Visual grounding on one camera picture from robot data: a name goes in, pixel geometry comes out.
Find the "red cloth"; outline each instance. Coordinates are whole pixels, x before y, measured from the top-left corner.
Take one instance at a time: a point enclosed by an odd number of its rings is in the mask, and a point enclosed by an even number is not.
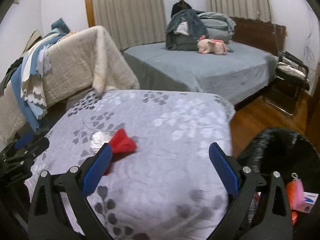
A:
[[[112,148],[112,158],[115,154],[130,153],[137,149],[136,143],[127,136],[124,129],[119,129],[111,138],[109,144]],[[111,165],[112,163],[109,164],[104,175],[108,175],[110,173]]]

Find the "box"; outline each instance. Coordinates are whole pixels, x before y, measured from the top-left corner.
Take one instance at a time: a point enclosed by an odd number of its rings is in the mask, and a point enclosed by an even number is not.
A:
[[[310,213],[312,207],[315,205],[319,194],[304,192],[304,203],[296,210],[304,213]]]

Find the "pink stuffed pig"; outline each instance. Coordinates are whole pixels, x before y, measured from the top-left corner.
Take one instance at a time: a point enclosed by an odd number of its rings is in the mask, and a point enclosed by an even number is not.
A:
[[[208,54],[213,53],[216,55],[226,55],[228,54],[228,49],[226,44],[221,40],[214,39],[206,39],[204,35],[202,35],[198,42],[198,53],[200,54]]]

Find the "pile of clothes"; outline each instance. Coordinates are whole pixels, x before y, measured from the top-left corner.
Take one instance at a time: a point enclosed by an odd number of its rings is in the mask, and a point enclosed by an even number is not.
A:
[[[166,29],[166,48],[169,50],[197,51],[202,36],[222,40],[228,52],[233,52],[231,39],[236,23],[228,16],[186,9],[176,13]]]
[[[51,69],[48,49],[70,33],[62,18],[54,22],[51,29],[43,38],[39,31],[32,34],[24,53],[10,66],[0,84],[0,96],[3,96],[11,81],[19,108],[34,131],[47,113],[42,78]]]

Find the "mattress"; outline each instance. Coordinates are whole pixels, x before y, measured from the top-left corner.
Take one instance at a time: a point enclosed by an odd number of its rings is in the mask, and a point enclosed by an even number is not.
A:
[[[274,79],[277,58],[241,43],[233,42],[233,49],[223,56],[202,55],[157,43],[129,48],[124,58],[141,89],[212,93],[236,104]]]
[[[32,196],[42,170],[65,173],[93,156],[91,136],[124,128],[135,153],[113,163],[88,201],[114,239],[206,239],[228,205],[211,164],[217,142],[231,155],[229,121],[234,107],[217,95],[150,90],[90,92],[47,134],[50,146],[26,180]],[[73,228],[82,233],[62,196]]]

